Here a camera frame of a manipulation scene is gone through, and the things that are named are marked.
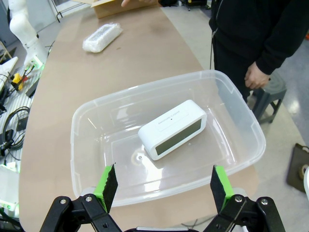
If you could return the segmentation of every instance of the clear plastic bin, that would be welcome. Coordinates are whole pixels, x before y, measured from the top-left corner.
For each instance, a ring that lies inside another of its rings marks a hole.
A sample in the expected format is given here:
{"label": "clear plastic bin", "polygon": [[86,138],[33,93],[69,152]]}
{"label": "clear plastic bin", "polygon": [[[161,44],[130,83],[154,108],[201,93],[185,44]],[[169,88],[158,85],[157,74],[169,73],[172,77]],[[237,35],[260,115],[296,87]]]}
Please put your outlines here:
{"label": "clear plastic bin", "polygon": [[[207,113],[205,130],[153,161],[138,137],[141,126],[192,99]],[[113,206],[171,196],[208,184],[214,164],[236,173],[257,162],[265,137],[241,94],[218,71],[171,77],[83,104],[73,116],[71,174],[78,197],[115,163]]]}

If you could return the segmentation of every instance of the black pants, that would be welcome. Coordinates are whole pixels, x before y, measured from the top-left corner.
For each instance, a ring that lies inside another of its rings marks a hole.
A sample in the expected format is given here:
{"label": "black pants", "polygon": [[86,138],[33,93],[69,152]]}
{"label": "black pants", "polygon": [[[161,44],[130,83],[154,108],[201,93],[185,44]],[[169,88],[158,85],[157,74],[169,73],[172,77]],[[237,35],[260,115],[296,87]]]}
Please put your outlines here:
{"label": "black pants", "polygon": [[248,67],[252,65],[255,60],[244,58],[228,50],[215,38],[212,40],[212,45],[215,70],[226,74],[240,91],[244,100],[247,102],[250,89],[245,85],[245,76]]}

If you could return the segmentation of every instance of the table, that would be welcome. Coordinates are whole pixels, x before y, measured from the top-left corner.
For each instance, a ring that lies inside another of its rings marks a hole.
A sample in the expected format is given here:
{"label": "table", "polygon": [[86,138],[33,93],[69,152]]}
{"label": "table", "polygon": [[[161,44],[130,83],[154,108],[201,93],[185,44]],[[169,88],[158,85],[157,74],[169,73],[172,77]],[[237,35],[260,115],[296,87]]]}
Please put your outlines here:
{"label": "table", "polygon": [[[102,53],[82,50],[82,42],[99,26],[120,23],[121,36]],[[70,174],[70,129],[83,103],[128,87],[202,68],[161,9],[153,7],[101,20],[86,10],[61,30],[38,84],[28,119],[21,163],[20,221],[39,231],[54,198],[74,199]],[[258,178],[253,167],[230,177],[233,186],[252,195]],[[111,210],[122,230],[166,227],[214,215],[210,187]],[[82,227],[81,231],[92,231]]]}

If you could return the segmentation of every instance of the clock display screen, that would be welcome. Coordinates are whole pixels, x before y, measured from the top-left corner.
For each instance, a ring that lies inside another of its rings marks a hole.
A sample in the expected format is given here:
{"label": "clock display screen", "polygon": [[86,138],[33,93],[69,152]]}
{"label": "clock display screen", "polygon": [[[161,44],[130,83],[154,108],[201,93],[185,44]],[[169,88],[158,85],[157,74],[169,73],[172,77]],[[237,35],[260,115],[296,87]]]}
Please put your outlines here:
{"label": "clock display screen", "polygon": [[159,146],[155,148],[158,155],[161,155],[166,150],[170,149],[180,141],[184,140],[189,135],[198,131],[201,128],[202,119],[196,121],[192,125],[188,126],[186,129],[182,130],[178,134],[175,134],[173,137],[169,138],[165,142],[161,143]]}

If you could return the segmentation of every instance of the black jacket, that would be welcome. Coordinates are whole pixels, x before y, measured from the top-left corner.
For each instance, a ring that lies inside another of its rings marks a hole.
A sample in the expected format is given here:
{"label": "black jacket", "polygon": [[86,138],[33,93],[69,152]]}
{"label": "black jacket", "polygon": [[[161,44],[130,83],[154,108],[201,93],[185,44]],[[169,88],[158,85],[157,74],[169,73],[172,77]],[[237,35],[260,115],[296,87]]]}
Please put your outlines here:
{"label": "black jacket", "polygon": [[309,29],[309,0],[212,0],[215,39],[271,74],[301,45]]}

